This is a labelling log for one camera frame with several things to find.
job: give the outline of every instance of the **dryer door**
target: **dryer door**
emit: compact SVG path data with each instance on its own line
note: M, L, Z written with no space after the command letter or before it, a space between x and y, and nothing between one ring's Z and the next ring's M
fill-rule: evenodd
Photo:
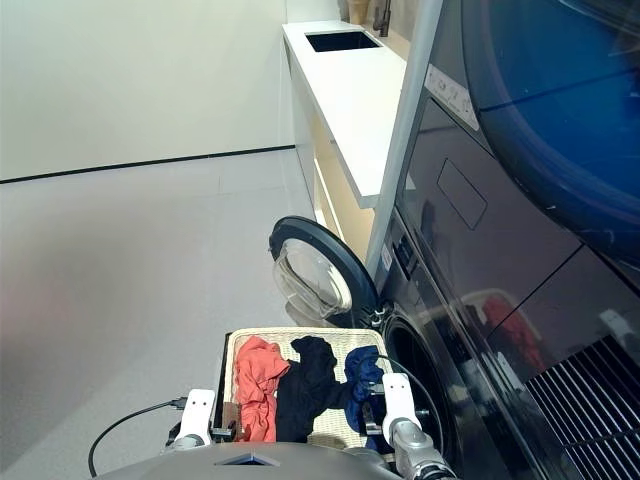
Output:
M465 1L463 43L507 173L545 214L640 267L640 0Z
M332 232L303 217L284 217L269 248L273 276L296 319L344 328L370 327L376 288L356 255Z

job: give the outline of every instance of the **black trim line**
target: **black trim line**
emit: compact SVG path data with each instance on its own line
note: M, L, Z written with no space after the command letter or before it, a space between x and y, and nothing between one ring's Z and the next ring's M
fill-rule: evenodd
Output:
M62 172L43 173L42 175L30 175L27 177L9 178L0 180L0 185L5 183L26 182L28 180L39 180L41 178L62 177L66 175L76 175L78 173L100 172L103 170L116 170L118 168L143 167L146 165L158 165L161 163L184 162L187 160L202 160L205 158L232 157L235 155L249 155L252 153L275 152L278 150L290 150L296 148L295 145L281 145L278 147L253 148L250 150L235 150L232 152L211 153L208 155L193 155L190 157L163 158L160 160L147 160L144 162L118 163L115 165L104 165L101 167L79 168L77 170L66 170Z

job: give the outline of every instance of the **floor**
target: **floor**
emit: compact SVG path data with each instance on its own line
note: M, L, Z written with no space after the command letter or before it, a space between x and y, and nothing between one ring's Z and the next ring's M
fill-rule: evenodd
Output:
M291 325L267 238L311 216L295 150L0 187L0 478L89 477L114 420L218 384L225 332ZM172 409L123 424L107 472L155 456Z

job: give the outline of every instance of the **sink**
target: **sink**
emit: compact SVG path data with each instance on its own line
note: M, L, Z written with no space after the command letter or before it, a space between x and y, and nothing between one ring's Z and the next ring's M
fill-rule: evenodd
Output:
M357 50L360 48L378 48L375 41L366 33L357 32L333 32L333 33L309 33L307 40L316 52L334 52L336 50Z

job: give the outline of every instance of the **countertop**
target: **countertop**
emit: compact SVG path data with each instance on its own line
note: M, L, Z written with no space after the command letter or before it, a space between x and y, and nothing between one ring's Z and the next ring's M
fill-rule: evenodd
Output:
M375 207L406 62L384 45L316 52L305 36L364 30L359 25L303 22L283 25L283 29L291 57L300 67L316 108L335 140L338 158L358 205Z

